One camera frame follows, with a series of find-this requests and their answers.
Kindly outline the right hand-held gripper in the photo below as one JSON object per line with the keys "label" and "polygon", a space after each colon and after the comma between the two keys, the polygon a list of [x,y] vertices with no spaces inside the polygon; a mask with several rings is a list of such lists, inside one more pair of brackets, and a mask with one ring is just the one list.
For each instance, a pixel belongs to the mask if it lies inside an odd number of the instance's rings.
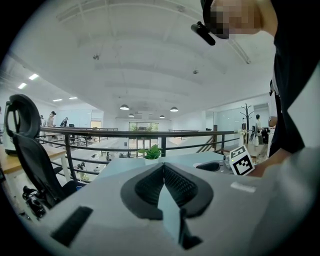
{"label": "right hand-held gripper", "polygon": [[236,176],[246,176],[255,169],[252,157],[245,145],[233,149],[223,149],[223,160],[210,161],[199,165],[199,169]]}

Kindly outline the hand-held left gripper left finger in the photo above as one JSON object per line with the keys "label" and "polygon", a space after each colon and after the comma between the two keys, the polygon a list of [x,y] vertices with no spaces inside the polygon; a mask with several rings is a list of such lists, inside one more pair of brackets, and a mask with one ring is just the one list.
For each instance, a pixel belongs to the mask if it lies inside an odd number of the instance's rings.
{"label": "hand-held left gripper left finger", "polygon": [[120,197],[124,206],[137,218],[161,221],[163,212],[158,203],[164,186],[163,164],[151,164],[146,168],[123,184]]}

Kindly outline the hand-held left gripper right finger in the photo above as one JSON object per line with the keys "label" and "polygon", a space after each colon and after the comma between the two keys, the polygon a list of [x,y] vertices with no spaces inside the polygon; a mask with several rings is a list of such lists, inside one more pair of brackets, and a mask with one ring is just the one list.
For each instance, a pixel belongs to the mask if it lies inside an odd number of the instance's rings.
{"label": "hand-held left gripper right finger", "polygon": [[212,187],[198,176],[174,164],[163,164],[164,185],[187,218],[201,216],[214,198]]}

